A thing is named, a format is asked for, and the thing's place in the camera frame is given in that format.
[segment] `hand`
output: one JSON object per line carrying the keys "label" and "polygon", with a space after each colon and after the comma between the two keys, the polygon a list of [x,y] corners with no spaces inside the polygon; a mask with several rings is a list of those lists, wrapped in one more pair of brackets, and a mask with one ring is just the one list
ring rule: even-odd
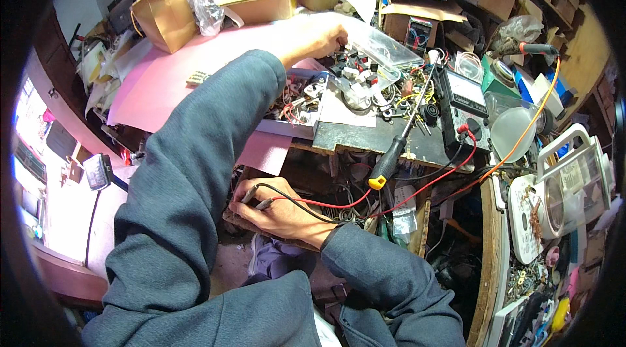
{"label": "hand", "polygon": [[[299,197],[284,178],[244,180],[235,190],[229,210],[275,236],[299,239],[320,248],[331,230],[337,226],[336,224],[320,221],[288,200],[274,201],[264,210],[256,210],[240,202],[248,190],[260,182],[276,187],[291,197]],[[254,198],[260,202],[275,196],[280,196],[280,194],[267,187],[259,187],[254,194]],[[310,210],[306,203],[300,202],[300,204]]]}
{"label": "hand", "polygon": [[332,17],[309,19],[296,16],[279,24],[284,30],[282,42],[269,51],[290,69],[306,58],[323,58],[348,43],[348,33],[340,22]]}

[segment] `brown paper bag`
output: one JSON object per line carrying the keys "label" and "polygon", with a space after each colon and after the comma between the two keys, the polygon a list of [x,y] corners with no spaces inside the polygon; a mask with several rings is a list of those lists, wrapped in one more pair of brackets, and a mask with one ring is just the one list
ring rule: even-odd
{"label": "brown paper bag", "polygon": [[137,0],[132,12],[152,44],[170,54],[197,33],[187,0]]}

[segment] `person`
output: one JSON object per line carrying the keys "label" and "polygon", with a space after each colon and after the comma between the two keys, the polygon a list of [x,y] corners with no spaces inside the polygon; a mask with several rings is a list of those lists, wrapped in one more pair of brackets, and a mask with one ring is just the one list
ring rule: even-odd
{"label": "person", "polygon": [[[299,24],[280,44],[248,51],[197,87],[148,139],[145,162],[114,219],[110,287],[102,314],[82,332],[87,345],[322,345],[304,271],[209,299],[215,225],[246,140],[282,92],[286,69],[347,42],[338,23],[293,23]],[[297,196],[282,178],[247,180],[229,209],[270,234],[318,248],[329,271],[347,280],[353,290],[339,322],[349,345],[465,345],[449,305],[453,292],[438,286],[426,261],[353,224],[320,221],[287,200],[263,211],[241,203],[259,181]],[[255,198],[275,195],[259,187]]]}

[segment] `multimeter display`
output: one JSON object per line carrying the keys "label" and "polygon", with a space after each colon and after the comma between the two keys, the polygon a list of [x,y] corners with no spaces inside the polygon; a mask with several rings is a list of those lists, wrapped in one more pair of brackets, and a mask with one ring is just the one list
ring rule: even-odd
{"label": "multimeter display", "polygon": [[450,86],[450,104],[476,115],[487,117],[487,104],[484,101],[480,84],[454,72],[446,71],[446,75]]}

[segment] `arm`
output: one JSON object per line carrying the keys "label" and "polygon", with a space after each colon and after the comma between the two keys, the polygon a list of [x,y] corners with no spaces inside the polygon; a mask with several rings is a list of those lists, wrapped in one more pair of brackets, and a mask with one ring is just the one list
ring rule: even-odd
{"label": "arm", "polygon": [[[237,188],[229,208],[272,234],[320,248],[322,261],[335,276],[345,278],[373,307],[386,311],[396,343],[465,344],[461,318],[450,308],[454,293],[438,286],[433,268],[424,259],[354,225],[335,229],[336,225],[319,221],[286,200],[275,201],[263,211],[239,203],[257,182],[296,197],[285,179],[247,180]],[[259,201],[273,196],[266,187],[255,194]]]}
{"label": "arm", "polygon": [[[327,55],[340,40],[343,28],[327,25],[274,55],[243,54],[186,97],[150,137],[146,161],[115,216],[115,249],[106,259],[110,287],[103,314],[82,333],[87,344],[218,339],[229,294],[208,300],[209,274],[232,168],[284,87],[285,66]],[[249,308],[259,296],[238,299],[248,299]]]}

